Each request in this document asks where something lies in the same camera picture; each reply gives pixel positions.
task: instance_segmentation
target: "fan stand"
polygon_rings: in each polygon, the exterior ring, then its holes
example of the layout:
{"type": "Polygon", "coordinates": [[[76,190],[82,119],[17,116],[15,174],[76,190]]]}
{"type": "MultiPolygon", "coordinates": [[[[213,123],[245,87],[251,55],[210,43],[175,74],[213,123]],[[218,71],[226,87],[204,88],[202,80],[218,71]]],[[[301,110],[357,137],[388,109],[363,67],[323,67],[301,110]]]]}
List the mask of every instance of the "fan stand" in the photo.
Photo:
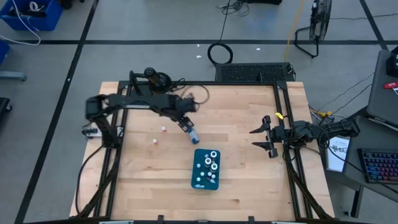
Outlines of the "fan stand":
{"type": "Polygon", "coordinates": [[[317,54],[316,54],[316,55],[311,54],[310,52],[306,51],[305,49],[303,49],[302,47],[300,47],[300,46],[297,45],[297,34],[298,34],[299,32],[301,32],[301,31],[307,30],[307,29],[309,29],[309,28],[310,28],[310,27],[304,27],[304,28],[301,28],[301,29],[296,30],[296,33],[295,33],[296,38],[295,38],[295,40],[294,40],[294,45],[295,45],[298,49],[300,49],[300,50],[302,50],[304,53],[306,53],[307,55],[311,56],[311,58],[315,58],[315,57],[317,57],[317,56],[319,55],[319,36],[316,36],[316,37],[315,37],[315,45],[317,46],[317,54]]]}

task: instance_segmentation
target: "wooden table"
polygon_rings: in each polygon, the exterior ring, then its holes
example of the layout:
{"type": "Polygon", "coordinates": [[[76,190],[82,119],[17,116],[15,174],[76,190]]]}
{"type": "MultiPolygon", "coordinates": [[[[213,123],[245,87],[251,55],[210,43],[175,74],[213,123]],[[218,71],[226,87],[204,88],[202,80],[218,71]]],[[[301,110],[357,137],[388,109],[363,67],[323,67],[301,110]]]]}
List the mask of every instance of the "wooden table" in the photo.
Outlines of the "wooden table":
{"type": "MultiPolygon", "coordinates": [[[[104,82],[100,93],[116,93],[117,87],[117,82],[104,82]]],[[[200,138],[197,145],[168,118],[148,110],[129,111],[113,220],[156,220],[158,215],[164,215],[165,220],[245,221],[248,216],[258,221],[294,220],[282,145],[275,145],[279,157],[270,159],[263,149],[251,144],[265,141],[266,134],[249,134],[261,125],[261,119],[267,114],[271,116],[271,125],[278,125],[273,88],[207,88],[211,94],[208,103],[202,105],[199,112],[188,114],[200,138]],[[162,132],[162,126],[167,127],[167,132],[162,132]],[[158,144],[152,143],[153,139],[157,139],[158,144]],[[221,152],[220,187],[216,191],[196,190],[190,185],[196,148],[221,152]]],[[[294,120],[311,121],[303,83],[288,83],[288,88],[294,120]]],[[[192,92],[197,101],[205,98],[205,91],[200,87],[188,92],[192,92]]],[[[285,108],[282,91],[280,98],[285,108]]],[[[100,139],[88,141],[85,158],[100,144],[100,139]]],[[[318,149],[315,142],[308,146],[318,149]]],[[[80,209],[98,187],[104,152],[95,155],[82,173],[80,209]]],[[[309,191],[334,217],[320,156],[308,149],[302,149],[301,155],[309,191]]],[[[297,192],[304,217],[302,195],[297,192]]],[[[107,199],[106,192],[101,215],[105,214],[107,199]]],[[[70,215],[75,214],[72,206],[70,215]]]]}

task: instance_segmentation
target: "gray floor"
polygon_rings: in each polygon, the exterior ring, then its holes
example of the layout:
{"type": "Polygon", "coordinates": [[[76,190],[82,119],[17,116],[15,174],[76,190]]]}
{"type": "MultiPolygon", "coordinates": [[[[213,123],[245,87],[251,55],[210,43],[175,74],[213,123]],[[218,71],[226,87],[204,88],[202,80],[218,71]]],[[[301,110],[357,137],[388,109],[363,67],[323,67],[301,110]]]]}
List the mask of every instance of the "gray floor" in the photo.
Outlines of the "gray floor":
{"type": "MultiPolygon", "coordinates": [[[[78,1],[64,11],[53,32],[41,32],[44,40],[79,40],[93,0],[78,1]]],[[[226,0],[100,0],[88,40],[200,40],[219,38],[223,15],[216,6],[226,0]]],[[[397,12],[395,0],[366,0],[372,14],[397,12]]],[[[247,17],[229,16],[224,39],[285,40],[292,27],[298,0],[284,0],[280,6],[251,5],[247,17]]],[[[308,25],[312,1],[306,0],[297,28],[308,25]]],[[[332,17],[364,17],[358,0],[334,0],[332,17]]],[[[376,18],[386,40],[398,40],[398,16],[376,18]]],[[[0,21],[0,34],[13,39],[34,39],[16,32],[0,21]]],[[[376,40],[368,20],[330,22],[326,40],[376,40]]],[[[66,218],[86,140],[80,134],[84,100],[97,94],[101,82],[126,80],[128,72],[151,66],[168,73],[173,80],[214,80],[214,66],[206,57],[208,45],[85,45],[59,119],[43,172],[30,203],[25,222],[66,218]]],[[[282,62],[285,45],[230,45],[234,62],[282,62]]],[[[0,222],[13,223],[30,175],[68,73],[76,45],[11,45],[0,70],[25,72],[26,82],[0,82],[0,96],[12,100],[13,111],[0,129],[0,222]]],[[[321,107],[348,87],[374,71],[379,45],[322,45],[320,56],[311,59],[294,46],[289,61],[304,82],[310,105],[321,107]]],[[[214,49],[218,60],[226,52],[214,49]]],[[[371,79],[325,110],[334,111],[359,93],[371,79]]],[[[369,90],[339,114],[348,116],[367,104],[369,90]]],[[[398,218],[398,203],[365,191],[359,219],[343,214],[351,207],[353,191],[329,182],[336,217],[354,222],[392,223],[398,218]]]]}

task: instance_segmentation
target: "rgb keyboard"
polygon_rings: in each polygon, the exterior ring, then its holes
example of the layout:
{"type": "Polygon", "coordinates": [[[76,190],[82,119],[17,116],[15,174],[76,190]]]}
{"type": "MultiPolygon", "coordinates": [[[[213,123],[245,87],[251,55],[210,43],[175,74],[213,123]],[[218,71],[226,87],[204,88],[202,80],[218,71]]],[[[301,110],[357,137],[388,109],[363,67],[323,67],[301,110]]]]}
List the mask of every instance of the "rgb keyboard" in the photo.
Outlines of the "rgb keyboard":
{"type": "Polygon", "coordinates": [[[398,150],[388,149],[358,149],[366,182],[398,184],[398,150]]]}

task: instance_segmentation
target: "paper sheet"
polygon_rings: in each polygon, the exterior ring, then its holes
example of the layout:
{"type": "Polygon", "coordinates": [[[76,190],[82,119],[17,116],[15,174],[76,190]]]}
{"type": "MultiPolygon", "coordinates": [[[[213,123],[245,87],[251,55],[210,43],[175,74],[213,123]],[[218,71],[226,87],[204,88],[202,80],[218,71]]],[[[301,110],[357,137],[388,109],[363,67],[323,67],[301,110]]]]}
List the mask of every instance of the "paper sheet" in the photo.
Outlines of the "paper sheet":
{"type": "MultiPolygon", "coordinates": [[[[348,144],[349,144],[348,139],[343,139],[343,138],[339,138],[339,137],[334,137],[334,138],[330,139],[330,149],[338,157],[340,157],[342,159],[346,159],[348,144]]],[[[327,169],[337,171],[337,172],[342,172],[343,167],[344,167],[344,161],[342,161],[341,159],[339,159],[335,155],[333,155],[330,150],[328,150],[327,155],[328,155],[327,169]]]]}

